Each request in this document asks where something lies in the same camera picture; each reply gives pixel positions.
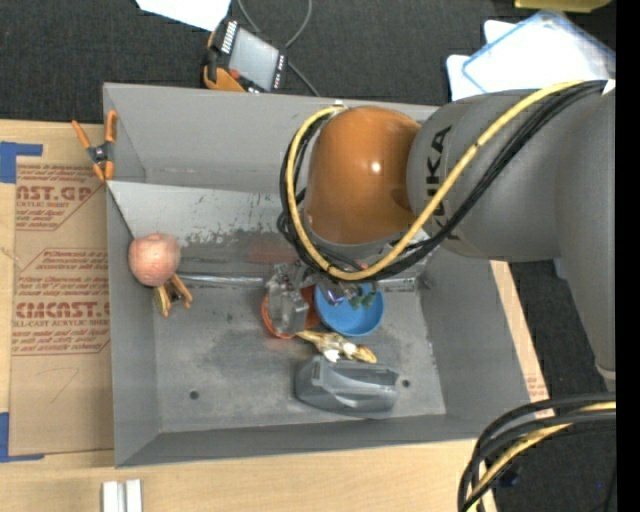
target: black floor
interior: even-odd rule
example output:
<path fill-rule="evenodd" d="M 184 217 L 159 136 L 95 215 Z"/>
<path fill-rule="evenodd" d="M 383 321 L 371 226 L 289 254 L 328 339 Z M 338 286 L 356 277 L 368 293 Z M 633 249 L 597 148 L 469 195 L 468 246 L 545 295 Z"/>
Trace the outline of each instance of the black floor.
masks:
<path fill-rule="evenodd" d="M 307 12 L 306 0 L 244 4 L 265 37 L 280 43 Z M 323 96 L 442 105 L 449 98 L 445 59 L 478 50 L 486 20 L 534 13 L 509 0 L 316 0 L 289 56 Z M 569 16 L 616 49 L 615 0 Z M 208 36 L 144 14 L 132 0 L 0 0 L 0 118 L 102 122 L 106 81 L 200 87 Z M 312 94 L 294 73 L 283 92 Z M 553 263 L 512 270 L 551 395 L 603 391 Z M 498 491 L 499 509 L 602 512 L 615 465 L 613 433 L 542 443 L 526 457 L 519 483 Z"/>

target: blue bowl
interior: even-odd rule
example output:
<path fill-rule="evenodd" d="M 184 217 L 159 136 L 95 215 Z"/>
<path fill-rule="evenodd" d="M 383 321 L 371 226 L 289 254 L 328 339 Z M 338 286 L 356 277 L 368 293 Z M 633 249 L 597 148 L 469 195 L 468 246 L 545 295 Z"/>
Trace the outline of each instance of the blue bowl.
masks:
<path fill-rule="evenodd" d="M 362 289 L 368 293 L 371 285 L 365 283 Z M 329 304 L 317 286 L 313 292 L 313 299 L 322 322 L 343 336 L 365 336 L 375 330 L 382 321 L 384 299 L 380 291 L 376 292 L 373 303 L 368 308 L 360 306 L 354 309 L 347 300 L 337 306 Z"/>

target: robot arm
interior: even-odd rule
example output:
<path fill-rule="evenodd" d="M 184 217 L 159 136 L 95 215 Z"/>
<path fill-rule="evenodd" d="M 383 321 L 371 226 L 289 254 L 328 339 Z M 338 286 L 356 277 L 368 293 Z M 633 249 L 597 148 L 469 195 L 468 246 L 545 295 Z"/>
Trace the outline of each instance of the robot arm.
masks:
<path fill-rule="evenodd" d="M 281 231 L 316 283 L 347 295 L 415 270 L 440 245 L 474 258 L 562 258 L 614 387 L 615 89 L 605 85 L 467 98 L 422 126 L 370 107 L 329 108 L 283 162 Z M 295 186 L 317 132 L 305 194 Z"/>

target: electronic device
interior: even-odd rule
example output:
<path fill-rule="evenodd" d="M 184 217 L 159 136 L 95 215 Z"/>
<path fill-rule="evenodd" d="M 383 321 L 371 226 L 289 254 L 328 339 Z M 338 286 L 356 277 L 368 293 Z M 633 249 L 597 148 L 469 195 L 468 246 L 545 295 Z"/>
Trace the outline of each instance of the electronic device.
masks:
<path fill-rule="evenodd" d="M 224 19 L 211 34 L 205 56 L 205 84 L 210 89 L 275 92 L 285 80 L 287 56 L 282 48 L 241 26 Z"/>

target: yellow cable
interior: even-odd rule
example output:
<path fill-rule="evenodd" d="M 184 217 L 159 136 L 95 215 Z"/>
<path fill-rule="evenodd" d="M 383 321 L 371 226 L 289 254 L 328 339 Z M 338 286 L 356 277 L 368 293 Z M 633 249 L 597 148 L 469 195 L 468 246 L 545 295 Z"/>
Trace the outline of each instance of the yellow cable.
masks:
<path fill-rule="evenodd" d="M 616 402 L 610 401 L 610 402 L 602 402 L 599 404 L 587 405 L 585 407 L 581 407 L 580 409 L 578 409 L 578 411 L 588 412 L 588 411 L 602 411 L 602 410 L 615 410 L 615 409 L 616 409 Z M 533 445 L 538 444 L 543 439 L 549 437 L 550 435 L 555 434 L 556 432 L 559 432 L 562 429 L 570 427 L 571 425 L 573 425 L 573 423 L 563 423 L 561 425 L 553 425 L 551 427 L 544 427 L 538 430 L 534 430 L 533 432 L 529 432 L 522 439 L 520 439 L 515 446 L 512 446 L 507 451 L 505 451 L 500 456 L 500 458 L 491 465 L 491 468 L 489 468 L 489 470 L 484 475 L 482 475 L 482 478 L 480 479 L 478 484 L 475 486 L 474 489 L 472 489 L 471 494 L 469 495 L 469 500 L 473 500 L 473 503 L 470 505 L 469 510 L 477 506 L 478 502 L 482 498 L 482 495 L 484 494 L 484 493 L 481 493 L 477 496 L 474 496 L 474 494 L 478 493 L 478 489 L 480 489 L 488 481 L 490 481 L 496 475 L 496 473 L 502 470 L 509 462 L 511 462 L 511 460 L 513 460 L 517 455 L 519 455 L 523 451 L 531 448 Z"/>
<path fill-rule="evenodd" d="M 313 243 L 307 236 L 307 233 L 302 226 L 302 222 L 300 221 L 300 215 L 298 213 L 296 198 L 295 198 L 295 190 L 293 187 L 293 175 L 294 175 L 294 167 L 295 167 L 295 156 L 297 154 L 298 146 L 300 145 L 300 140 L 309 126 L 315 122 L 317 119 L 332 112 L 338 112 L 340 110 L 345 109 L 344 106 L 334 106 L 323 109 L 313 116 L 311 116 L 302 127 L 296 132 L 296 135 L 291 144 L 291 151 L 289 153 L 289 158 L 287 160 L 287 169 L 286 169 L 286 184 L 287 184 L 287 199 L 289 203 L 289 209 L 291 210 L 291 218 L 293 221 L 293 225 L 296 229 L 298 236 L 300 237 L 300 241 L 303 244 L 306 251 L 313 258 L 313 260 L 325 271 L 331 274 L 332 276 L 342 279 L 344 281 L 356 281 L 359 279 L 366 279 L 371 277 L 384 268 L 386 268 L 393 260 L 395 260 L 400 253 L 409 245 L 411 239 L 416 235 L 416 233 L 420 230 L 420 228 L 429 220 L 433 212 L 440 205 L 446 194 L 449 192 L 451 187 L 454 185 L 458 177 L 462 174 L 462 171 L 467 167 L 469 162 L 473 160 L 478 149 L 480 149 L 484 144 L 486 144 L 491 138 L 496 135 L 507 123 L 509 123 L 515 116 L 520 114 L 523 110 L 526 110 L 528 107 L 540 101 L 541 99 L 553 94 L 555 92 L 561 91 L 563 89 L 567 89 L 574 85 L 581 83 L 582 80 L 576 80 L 573 82 L 564 82 L 555 84 L 549 87 L 545 87 L 544 89 L 539 89 L 534 93 L 530 94 L 526 98 L 520 100 L 513 107 L 511 107 L 507 112 L 505 112 L 502 116 L 500 116 L 487 130 L 478 138 L 478 140 L 464 153 L 462 158 L 458 161 L 455 167 L 451 170 L 446 180 L 438 189 L 436 194 L 431 198 L 429 204 L 425 207 L 422 213 L 418 216 L 418 218 L 411 225 L 409 230 L 405 233 L 405 235 L 400 239 L 400 241 L 393 247 L 393 249 L 386 254 L 383 258 L 378 260 L 376 263 L 371 265 L 370 267 L 359 270 L 356 272 L 345 272 L 340 270 L 339 268 L 333 267 L 330 262 L 322 257 L 322 255 L 316 250 Z"/>

